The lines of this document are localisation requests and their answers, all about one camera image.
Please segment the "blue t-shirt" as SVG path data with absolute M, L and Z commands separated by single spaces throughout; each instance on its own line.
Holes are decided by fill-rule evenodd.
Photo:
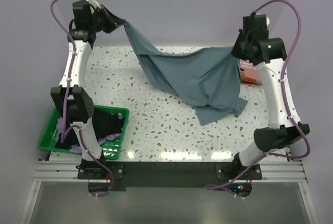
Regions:
M 240 61 L 232 56 L 231 47 L 171 54 L 158 50 L 132 24 L 124 28 L 152 86 L 193 106 L 201 125 L 243 112 L 248 102 L 239 95 Z

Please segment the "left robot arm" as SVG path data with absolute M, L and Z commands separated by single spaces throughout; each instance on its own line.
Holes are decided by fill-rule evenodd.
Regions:
M 63 27 L 68 39 L 66 68 L 59 85 L 50 90 L 62 123 L 56 147 L 77 148 L 82 155 L 80 168 L 89 167 L 95 178 L 103 178 L 108 172 L 106 160 L 111 158 L 105 153 L 107 144 L 122 140 L 129 111 L 95 106 L 84 79 L 97 33 L 111 33 L 123 20 L 94 0 L 74 0 L 72 11 L 74 18 Z

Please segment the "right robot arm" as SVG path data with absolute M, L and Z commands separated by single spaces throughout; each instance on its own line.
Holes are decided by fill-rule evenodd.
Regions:
M 266 15 L 252 13 L 243 18 L 232 55 L 252 63 L 259 73 L 268 111 L 268 126 L 256 129 L 253 142 L 234 156 L 229 169 L 243 179 L 250 168 L 272 152 L 309 134 L 294 107 L 286 68 L 287 54 L 281 38 L 270 38 Z

